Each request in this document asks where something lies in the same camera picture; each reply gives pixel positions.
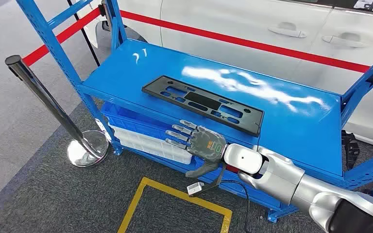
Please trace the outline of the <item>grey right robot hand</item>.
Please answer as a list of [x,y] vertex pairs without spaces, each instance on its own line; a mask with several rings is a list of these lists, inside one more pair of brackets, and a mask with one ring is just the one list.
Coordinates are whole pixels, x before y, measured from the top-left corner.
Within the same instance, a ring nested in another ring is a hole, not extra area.
[[166,130],[165,134],[178,141],[170,138],[165,141],[203,159],[203,164],[196,170],[186,172],[186,177],[198,178],[218,169],[227,147],[223,135],[186,120],[180,120],[180,124],[174,124],[172,128],[172,131]]

